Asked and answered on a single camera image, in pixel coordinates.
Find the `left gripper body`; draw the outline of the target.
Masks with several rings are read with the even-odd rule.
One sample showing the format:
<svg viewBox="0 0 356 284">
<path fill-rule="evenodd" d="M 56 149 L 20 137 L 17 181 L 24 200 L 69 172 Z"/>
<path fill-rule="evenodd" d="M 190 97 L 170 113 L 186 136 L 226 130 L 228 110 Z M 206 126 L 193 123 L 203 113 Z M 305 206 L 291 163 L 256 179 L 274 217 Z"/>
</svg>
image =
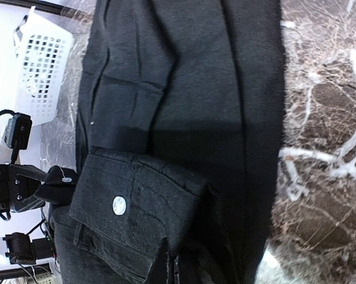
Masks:
<svg viewBox="0 0 356 284">
<path fill-rule="evenodd" d="M 21 212 L 19 178 L 17 177 L 19 164 L 0 164 L 0 213 Z"/>
</svg>

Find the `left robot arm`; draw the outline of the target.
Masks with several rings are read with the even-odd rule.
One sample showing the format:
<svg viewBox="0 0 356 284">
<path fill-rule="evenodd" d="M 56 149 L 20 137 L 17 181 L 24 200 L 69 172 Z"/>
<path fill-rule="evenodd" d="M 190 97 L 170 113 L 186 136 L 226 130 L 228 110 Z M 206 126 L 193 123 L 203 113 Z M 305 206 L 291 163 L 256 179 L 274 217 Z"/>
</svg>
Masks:
<svg viewBox="0 0 356 284">
<path fill-rule="evenodd" d="M 32 165 L 0 164 L 0 217 L 9 221 L 14 213 L 23 213 L 45 206 L 35 197 L 47 173 Z M 0 261 L 12 265 L 35 265 L 37 260 L 53 256 L 53 245 L 46 237 L 31 240 L 30 234 L 12 233 L 0 238 Z"/>
</svg>

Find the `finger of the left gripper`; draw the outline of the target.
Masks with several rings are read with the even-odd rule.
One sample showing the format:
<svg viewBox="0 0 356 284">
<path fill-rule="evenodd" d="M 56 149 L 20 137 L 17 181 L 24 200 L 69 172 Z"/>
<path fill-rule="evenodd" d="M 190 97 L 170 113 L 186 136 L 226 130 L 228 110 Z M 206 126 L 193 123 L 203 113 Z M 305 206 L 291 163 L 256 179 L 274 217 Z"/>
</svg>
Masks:
<svg viewBox="0 0 356 284">
<path fill-rule="evenodd" d="M 25 177 L 27 179 L 36 180 L 39 182 L 44 182 L 47 177 L 47 173 L 38 169 L 33 165 L 21 165 L 21 164 L 11 164 L 10 174 L 14 175 L 14 184 L 19 185 L 21 183 L 20 177 Z"/>
<path fill-rule="evenodd" d="M 11 213 L 22 213 L 34 209 L 39 209 L 45 206 L 46 202 L 43 199 L 36 197 L 38 189 L 30 192 L 30 195 L 26 197 L 23 193 L 16 191 L 11 192 Z"/>
</svg>

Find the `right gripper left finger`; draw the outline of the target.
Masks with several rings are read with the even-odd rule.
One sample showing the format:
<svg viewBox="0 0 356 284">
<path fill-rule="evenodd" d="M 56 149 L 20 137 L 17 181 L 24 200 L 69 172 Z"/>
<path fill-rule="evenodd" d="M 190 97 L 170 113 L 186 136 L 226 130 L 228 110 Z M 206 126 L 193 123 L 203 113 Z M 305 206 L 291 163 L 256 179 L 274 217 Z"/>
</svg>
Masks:
<svg viewBox="0 0 356 284">
<path fill-rule="evenodd" d="M 166 238 L 161 240 L 155 261 L 149 269 L 145 284 L 172 284 L 173 272 L 169 244 Z"/>
</svg>

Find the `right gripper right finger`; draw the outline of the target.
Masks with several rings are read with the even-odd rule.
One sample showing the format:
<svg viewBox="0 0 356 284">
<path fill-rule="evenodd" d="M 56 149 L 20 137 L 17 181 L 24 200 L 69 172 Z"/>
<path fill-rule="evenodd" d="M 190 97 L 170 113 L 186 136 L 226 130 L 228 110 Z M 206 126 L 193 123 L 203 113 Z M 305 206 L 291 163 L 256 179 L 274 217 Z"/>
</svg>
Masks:
<svg viewBox="0 0 356 284">
<path fill-rule="evenodd" d="M 197 264 L 188 249 L 182 249 L 174 259 L 175 284 L 200 284 Z"/>
</svg>

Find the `left black frame post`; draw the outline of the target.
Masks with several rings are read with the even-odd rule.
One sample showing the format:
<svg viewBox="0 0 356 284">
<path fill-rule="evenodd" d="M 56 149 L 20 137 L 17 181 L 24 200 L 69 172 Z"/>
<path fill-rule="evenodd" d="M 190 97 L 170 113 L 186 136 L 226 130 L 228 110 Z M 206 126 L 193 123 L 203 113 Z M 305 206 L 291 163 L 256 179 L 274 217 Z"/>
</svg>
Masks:
<svg viewBox="0 0 356 284">
<path fill-rule="evenodd" d="M 79 9 L 54 4 L 47 1 L 33 1 L 31 6 L 35 6 L 36 10 L 41 12 L 47 12 L 49 14 L 60 15 L 63 17 L 77 17 L 77 16 L 88 16 L 88 14 Z"/>
</svg>

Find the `black long sleeve shirt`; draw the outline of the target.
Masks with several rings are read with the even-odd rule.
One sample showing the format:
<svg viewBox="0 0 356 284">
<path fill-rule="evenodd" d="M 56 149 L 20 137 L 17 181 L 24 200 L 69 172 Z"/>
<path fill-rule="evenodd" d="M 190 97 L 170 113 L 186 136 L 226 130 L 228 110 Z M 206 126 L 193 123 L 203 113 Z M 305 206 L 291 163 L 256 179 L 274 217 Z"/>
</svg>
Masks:
<svg viewBox="0 0 356 284">
<path fill-rule="evenodd" d="M 72 189 L 47 188 L 63 283 L 145 283 L 161 240 L 254 283 L 284 120 L 280 1 L 98 1 Z"/>
</svg>

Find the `grey plastic basket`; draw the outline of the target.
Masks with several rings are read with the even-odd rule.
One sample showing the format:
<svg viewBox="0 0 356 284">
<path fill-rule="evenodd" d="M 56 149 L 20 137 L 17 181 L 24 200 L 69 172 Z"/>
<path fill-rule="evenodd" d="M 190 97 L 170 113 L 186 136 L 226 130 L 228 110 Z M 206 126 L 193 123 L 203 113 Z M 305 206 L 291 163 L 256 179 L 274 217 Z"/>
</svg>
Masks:
<svg viewBox="0 0 356 284">
<path fill-rule="evenodd" d="M 73 35 L 36 13 L 32 6 L 13 33 L 15 48 L 14 111 L 34 126 L 53 121 Z"/>
</svg>

